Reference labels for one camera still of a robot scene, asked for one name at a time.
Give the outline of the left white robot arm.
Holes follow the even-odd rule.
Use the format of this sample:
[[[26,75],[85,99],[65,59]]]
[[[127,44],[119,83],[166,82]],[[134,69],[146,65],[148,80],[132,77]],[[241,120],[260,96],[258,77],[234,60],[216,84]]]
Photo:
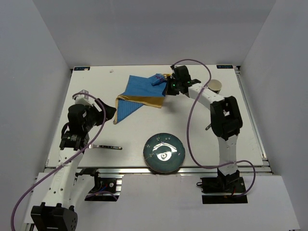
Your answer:
[[[51,184],[40,205],[31,209],[31,218],[39,231],[74,231],[77,228],[76,207],[89,193],[97,192],[102,180],[94,174],[76,175],[86,148],[91,145],[90,130],[103,127],[116,109],[96,98],[91,104],[84,97],[73,97],[68,108],[68,122],[61,130],[57,168],[50,173]]]

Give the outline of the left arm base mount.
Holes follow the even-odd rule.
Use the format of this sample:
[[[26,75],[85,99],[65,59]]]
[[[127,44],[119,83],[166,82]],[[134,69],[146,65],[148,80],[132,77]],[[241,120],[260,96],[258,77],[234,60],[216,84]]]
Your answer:
[[[94,180],[94,186],[89,191],[85,201],[115,202],[121,192],[122,176],[100,173],[96,168],[85,168],[80,173],[90,175]]]

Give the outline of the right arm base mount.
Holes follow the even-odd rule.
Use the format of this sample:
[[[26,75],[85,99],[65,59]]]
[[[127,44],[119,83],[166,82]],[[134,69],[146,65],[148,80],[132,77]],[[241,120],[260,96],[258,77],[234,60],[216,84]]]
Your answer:
[[[246,195],[240,194],[246,191],[244,179],[224,184],[219,177],[203,177],[196,183],[201,189],[202,203],[204,205],[227,205],[227,204],[247,204]]]

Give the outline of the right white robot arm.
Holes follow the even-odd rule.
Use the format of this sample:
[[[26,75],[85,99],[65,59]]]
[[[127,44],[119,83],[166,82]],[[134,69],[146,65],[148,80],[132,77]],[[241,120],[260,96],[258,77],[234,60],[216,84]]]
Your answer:
[[[198,79],[191,79],[188,68],[184,65],[171,67],[172,74],[167,77],[167,95],[180,93],[194,100],[189,119],[197,103],[210,111],[210,124],[218,139],[219,165],[217,180],[218,188],[223,192],[230,191],[235,186],[232,176],[238,176],[236,144],[243,120],[235,97],[223,97],[210,90]]]

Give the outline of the dark blue paper cup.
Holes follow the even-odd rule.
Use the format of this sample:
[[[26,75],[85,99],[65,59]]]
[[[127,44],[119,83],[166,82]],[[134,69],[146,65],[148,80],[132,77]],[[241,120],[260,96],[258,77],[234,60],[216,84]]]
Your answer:
[[[222,83],[219,80],[212,79],[209,81],[207,88],[210,89],[212,92],[219,94],[222,89]]]

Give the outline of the blue pikachu placemat cloth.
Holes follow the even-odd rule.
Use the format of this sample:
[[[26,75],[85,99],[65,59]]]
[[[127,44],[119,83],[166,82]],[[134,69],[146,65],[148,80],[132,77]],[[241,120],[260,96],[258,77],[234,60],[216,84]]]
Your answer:
[[[116,97],[113,123],[123,121],[144,105],[161,108],[166,96],[167,78],[170,76],[159,73],[151,77],[130,75],[125,91]]]

